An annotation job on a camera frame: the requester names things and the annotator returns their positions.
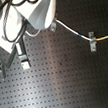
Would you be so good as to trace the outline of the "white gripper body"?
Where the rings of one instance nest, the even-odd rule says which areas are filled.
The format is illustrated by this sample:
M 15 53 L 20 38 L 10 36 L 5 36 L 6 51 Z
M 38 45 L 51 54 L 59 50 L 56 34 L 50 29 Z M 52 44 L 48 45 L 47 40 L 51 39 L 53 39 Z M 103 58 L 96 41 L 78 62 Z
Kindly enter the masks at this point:
M 0 34 L 0 47 L 10 55 L 10 58 L 6 62 L 3 59 L 1 59 L 3 65 L 9 67 L 16 53 L 15 43 L 8 42 L 6 38 Z

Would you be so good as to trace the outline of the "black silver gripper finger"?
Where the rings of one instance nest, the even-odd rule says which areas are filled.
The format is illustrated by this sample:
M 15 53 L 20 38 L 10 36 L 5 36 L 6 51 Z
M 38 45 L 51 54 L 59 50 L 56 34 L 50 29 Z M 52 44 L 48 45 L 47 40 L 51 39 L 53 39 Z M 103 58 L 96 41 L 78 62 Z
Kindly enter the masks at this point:
M 22 42 L 16 44 L 17 54 L 19 55 L 19 60 L 21 60 L 21 66 L 24 69 L 29 69 L 31 67 L 27 54 L 25 53 L 25 48 Z

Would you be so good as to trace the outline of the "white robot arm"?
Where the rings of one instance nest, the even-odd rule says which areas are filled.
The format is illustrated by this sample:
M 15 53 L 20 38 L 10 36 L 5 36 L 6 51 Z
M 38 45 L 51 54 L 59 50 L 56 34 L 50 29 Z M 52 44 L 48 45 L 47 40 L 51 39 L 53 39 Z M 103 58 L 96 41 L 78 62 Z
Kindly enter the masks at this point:
M 38 35 L 52 24 L 55 4 L 56 0 L 0 0 L 0 46 L 8 53 L 17 49 L 24 69 L 30 65 L 19 41 L 28 25 L 33 26 Z

